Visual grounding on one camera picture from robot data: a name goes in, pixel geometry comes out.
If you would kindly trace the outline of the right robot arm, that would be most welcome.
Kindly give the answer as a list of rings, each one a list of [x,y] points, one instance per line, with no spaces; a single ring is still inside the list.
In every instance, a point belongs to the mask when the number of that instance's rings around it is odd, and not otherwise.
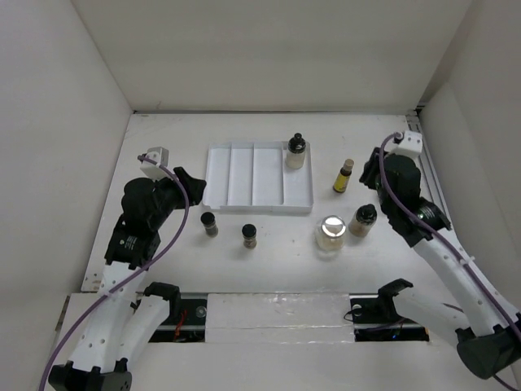
[[[396,279],[379,289],[376,310],[387,321],[402,317],[431,329],[473,375],[487,380],[520,359],[520,311],[479,270],[446,215],[421,196],[420,179],[412,159],[381,147],[360,177],[377,192],[391,228],[436,272],[459,308],[437,304]]]

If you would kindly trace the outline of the black-cap bottle white powder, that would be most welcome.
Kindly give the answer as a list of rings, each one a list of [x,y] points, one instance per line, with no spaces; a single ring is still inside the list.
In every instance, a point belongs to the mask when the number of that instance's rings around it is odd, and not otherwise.
[[[287,143],[286,164],[290,169],[304,165],[307,143],[301,133],[295,133]]]

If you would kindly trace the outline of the round glass jar silver lid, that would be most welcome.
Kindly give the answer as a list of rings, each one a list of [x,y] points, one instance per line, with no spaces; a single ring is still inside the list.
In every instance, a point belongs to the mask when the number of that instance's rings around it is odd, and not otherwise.
[[[347,224],[337,215],[328,215],[319,220],[313,233],[318,257],[323,260],[337,257],[345,245],[347,233]]]

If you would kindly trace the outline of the black-cap bottle tan powder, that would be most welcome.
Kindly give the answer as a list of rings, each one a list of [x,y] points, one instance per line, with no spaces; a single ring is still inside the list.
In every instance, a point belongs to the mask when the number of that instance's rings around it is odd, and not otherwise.
[[[362,205],[354,213],[348,229],[356,237],[366,237],[376,223],[377,217],[377,210],[373,204]]]

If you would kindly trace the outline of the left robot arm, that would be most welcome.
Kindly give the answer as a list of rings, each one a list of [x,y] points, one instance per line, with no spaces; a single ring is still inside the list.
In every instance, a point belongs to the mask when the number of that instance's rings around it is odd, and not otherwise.
[[[159,230],[170,214],[203,199],[207,183],[182,167],[154,164],[144,178],[125,184],[122,213],[105,253],[99,297],[70,327],[51,354],[38,386],[55,390],[128,390],[136,358],[164,323],[181,315],[179,287],[151,283],[146,273],[174,245],[160,247]]]

